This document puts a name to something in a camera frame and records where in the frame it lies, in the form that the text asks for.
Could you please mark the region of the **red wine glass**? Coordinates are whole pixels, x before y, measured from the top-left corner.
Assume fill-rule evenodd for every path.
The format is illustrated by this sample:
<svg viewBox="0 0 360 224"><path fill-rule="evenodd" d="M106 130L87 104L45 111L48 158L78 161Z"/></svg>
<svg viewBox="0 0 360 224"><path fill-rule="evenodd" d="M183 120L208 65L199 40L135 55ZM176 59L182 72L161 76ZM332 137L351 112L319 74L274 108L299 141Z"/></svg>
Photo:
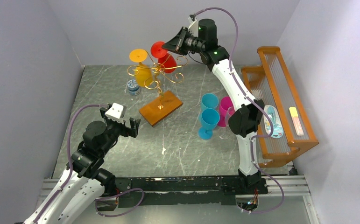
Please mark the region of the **red wine glass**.
<svg viewBox="0 0 360 224"><path fill-rule="evenodd" d="M163 41L155 42L150 48L150 53L158 59L158 64L165 73L172 73L176 70L177 63L174 57L162 47L163 44Z"/></svg>

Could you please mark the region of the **light blue wine glass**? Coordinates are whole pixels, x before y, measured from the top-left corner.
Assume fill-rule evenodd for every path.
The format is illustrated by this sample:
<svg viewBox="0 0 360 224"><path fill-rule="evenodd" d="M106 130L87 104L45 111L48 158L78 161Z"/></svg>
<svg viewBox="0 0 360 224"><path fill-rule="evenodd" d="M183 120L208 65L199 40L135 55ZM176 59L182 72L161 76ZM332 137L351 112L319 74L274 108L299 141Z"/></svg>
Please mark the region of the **light blue wine glass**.
<svg viewBox="0 0 360 224"><path fill-rule="evenodd" d="M207 93L201 98L201 110L214 109L216 110L219 105L219 99L212 93Z"/></svg>

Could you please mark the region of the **dark blue wine glass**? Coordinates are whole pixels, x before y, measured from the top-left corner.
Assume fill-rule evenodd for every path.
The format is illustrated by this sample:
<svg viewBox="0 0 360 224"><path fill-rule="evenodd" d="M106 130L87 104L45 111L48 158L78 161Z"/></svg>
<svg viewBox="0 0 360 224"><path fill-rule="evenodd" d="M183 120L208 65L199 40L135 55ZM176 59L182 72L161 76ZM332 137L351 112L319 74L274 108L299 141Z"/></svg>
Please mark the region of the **dark blue wine glass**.
<svg viewBox="0 0 360 224"><path fill-rule="evenodd" d="M198 135L203 140L209 140L213 136L213 129L218 125L220 120L219 113L211 108L205 109L199 116L201 127Z"/></svg>

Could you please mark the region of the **pink wine glass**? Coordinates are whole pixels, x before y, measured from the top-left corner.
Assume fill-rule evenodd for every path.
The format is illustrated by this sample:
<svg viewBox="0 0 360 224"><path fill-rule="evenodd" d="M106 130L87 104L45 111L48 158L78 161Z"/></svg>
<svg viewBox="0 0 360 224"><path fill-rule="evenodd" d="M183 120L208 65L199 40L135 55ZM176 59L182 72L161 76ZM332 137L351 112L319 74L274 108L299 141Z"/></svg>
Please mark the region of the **pink wine glass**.
<svg viewBox="0 0 360 224"><path fill-rule="evenodd" d="M219 103L220 120L218 122L219 127L226 127L228 125L229 118L235 113L235 109L230 97L224 97Z"/></svg>

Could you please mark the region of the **clear wine glass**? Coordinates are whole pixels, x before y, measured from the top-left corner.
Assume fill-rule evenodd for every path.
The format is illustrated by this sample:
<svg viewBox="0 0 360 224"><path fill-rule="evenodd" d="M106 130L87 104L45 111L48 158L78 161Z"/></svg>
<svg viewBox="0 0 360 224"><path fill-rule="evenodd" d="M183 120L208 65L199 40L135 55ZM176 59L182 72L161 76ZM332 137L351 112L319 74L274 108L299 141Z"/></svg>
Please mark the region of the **clear wine glass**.
<svg viewBox="0 0 360 224"><path fill-rule="evenodd" d="M231 134L232 134L232 131L229 127L229 119L231 118L231 116L235 113L235 108L233 106L229 107L224 115L224 124L225 126L224 127L221 127L219 130L218 130L218 134L219 134L219 137L223 140L226 140L228 139Z"/></svg>

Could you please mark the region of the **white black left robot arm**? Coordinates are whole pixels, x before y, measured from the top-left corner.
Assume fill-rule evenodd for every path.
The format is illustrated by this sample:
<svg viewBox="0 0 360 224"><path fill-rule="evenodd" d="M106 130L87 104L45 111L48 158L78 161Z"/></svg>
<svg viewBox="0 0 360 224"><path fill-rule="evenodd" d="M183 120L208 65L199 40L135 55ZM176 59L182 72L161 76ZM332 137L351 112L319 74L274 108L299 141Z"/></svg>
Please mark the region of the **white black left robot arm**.
<svg viewBox="0 0 360 224"><path fill-rule="evenodd" d="M129 121L130 127L108 117L91 122L59 181L24 223L71 224L98 197L120 193L115 175L101 165L120 136L137 137L141 121L134 118Z"/></svg>

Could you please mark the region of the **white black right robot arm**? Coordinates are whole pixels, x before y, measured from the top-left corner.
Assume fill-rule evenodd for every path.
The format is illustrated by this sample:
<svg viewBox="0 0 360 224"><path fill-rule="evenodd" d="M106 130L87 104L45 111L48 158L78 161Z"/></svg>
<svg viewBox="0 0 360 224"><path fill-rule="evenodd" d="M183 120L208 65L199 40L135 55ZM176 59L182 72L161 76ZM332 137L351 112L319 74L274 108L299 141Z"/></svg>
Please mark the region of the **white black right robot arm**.
<svg viewBox="0 0 360 224"><path fill-rule="evenodd" d="M235 112L229 118L229 128L236 135L240 165L238 186L241 192L251 193L261 179L255 160L253 139L262 119L262 100L256 100L237 74L227 50L218 44L217 26L212 19L188 18L190 25L163 44L163 49L185 56L197 53L201 61L218 78L230 97Z"/></svg>

